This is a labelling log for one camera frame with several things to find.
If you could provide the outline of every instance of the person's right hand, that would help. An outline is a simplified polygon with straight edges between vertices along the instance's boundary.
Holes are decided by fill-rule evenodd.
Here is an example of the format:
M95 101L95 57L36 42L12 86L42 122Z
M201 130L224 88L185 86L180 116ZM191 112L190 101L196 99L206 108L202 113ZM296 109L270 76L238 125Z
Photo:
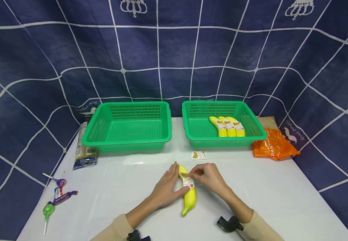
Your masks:
M197 180L210 191L221 196L230 188L214 163L198 164L190 171L190 177Z

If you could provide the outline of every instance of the blue backdrop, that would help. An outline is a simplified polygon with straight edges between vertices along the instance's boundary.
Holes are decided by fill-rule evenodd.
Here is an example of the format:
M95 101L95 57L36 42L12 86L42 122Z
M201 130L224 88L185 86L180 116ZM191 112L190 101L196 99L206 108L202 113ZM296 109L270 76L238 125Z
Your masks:
M15 240L85 112L237 100L274 115L348 228L348 1L0 0L0 239Z

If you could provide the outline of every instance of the green plastic basket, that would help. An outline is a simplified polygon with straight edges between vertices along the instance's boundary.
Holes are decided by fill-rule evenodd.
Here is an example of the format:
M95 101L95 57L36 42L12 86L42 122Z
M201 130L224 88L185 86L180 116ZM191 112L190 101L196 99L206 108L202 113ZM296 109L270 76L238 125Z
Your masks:
M242 101L184 101L183 123L193 147L243 147L267 134L252 110ZM231 116L245 128L246 137L218 137L209 116Z
M82 144L102 152L161 149L171 130L167 102L108 102L98 106Z

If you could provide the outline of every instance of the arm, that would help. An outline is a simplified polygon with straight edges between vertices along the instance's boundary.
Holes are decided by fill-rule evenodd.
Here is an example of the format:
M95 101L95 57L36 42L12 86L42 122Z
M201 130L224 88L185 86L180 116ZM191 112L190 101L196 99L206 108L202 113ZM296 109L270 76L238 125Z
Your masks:
M126 215L123 214L115 218L110 226L101 231L91 241L126 241L128 234L132 233L151 213L184 196L190 190L189 187L183 187L176 192L173 190L178 173L179 165L175 162L163 174L148 198Z
M210 191L220 196L234 215L238 218L243 231L239 234L245 241L283 241L280 235L276 233L258 214L249 208L226 184L222 175L219 173L214 163L196 165L190 171L190 177L206 186Z

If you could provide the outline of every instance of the white table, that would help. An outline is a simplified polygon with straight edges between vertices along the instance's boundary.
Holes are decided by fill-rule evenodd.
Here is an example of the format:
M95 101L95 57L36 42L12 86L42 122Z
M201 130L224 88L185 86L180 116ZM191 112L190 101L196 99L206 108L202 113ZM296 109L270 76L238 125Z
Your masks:
M208 160L191 159L182 118L173 118L173 138L164 149L143 153L100 153L94 167L72 171L77 139L62 160L55 177L68 183L64 192L78 190L56 206L43 236L42 208L52 200L51 182L22 230L18 241L90 240L121 213L127 213L153 190L171 162L191 170L214 162L234 192L255 209L286 241L348 241L348 230L293 162L253 158L251 147L205 149ZM176 188L181 186L178 179ZM181 217L183 200L158 210L139 227L153 241L242 240L237 232L224 233L215 224L232 216L228 206L201 185L194 210Z

